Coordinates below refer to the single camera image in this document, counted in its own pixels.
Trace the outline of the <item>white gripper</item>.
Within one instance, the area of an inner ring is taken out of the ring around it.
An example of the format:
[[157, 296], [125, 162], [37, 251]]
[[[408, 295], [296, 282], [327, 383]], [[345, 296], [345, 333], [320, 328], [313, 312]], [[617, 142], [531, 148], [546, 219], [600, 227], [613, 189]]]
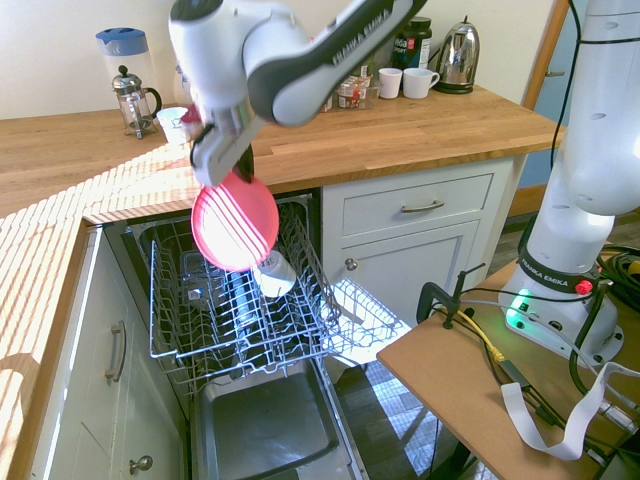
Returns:
[[202, 185], [219, 185], [234, 168], [244, 182], [251, 183], [255, 175], [251, 142], [263, 127], [264, 120], [259, 116], [251, 119], [237, 134], [207, 124], [190, 153], [197, 181]]

